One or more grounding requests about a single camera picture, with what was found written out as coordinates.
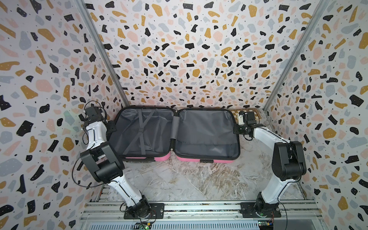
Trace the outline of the pink hard-shell suitcase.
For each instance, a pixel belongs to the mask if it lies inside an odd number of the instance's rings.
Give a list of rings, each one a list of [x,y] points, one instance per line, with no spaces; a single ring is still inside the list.
[[[231,163],[241,153],[231,111],[216,108],[130,106],[119,111],[109,143],[124,161]]]

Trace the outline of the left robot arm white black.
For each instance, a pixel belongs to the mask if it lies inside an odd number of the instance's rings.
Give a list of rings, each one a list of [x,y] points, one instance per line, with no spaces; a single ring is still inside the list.
[[[107,140],[117,130],[115,123],[107,121],[103,111],[99,106],[84,109],[86,118],[83,128],[88,135],[88,144],[80,159],[95,181],[109,185],[122,196],[127,214],[133,218],[145,218],[150,215],[151,206],[146,197],[126,179],[123,159]]]

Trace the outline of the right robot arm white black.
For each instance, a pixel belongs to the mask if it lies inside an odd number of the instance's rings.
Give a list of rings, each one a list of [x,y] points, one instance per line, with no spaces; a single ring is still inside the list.
[[[257,123],[254,112],[241,111],[238,123],[234,125],[234,133],[260,141],[271,151],[271,168],[273,176],[266,188],[257,196],[255,204],[242,214],[261,217],[279,217],[276,214],[280,197],[292,184],[300,181],[306,174],[306,163],[303,146],[299,141],[290,141],[272,132],[265,125]]]

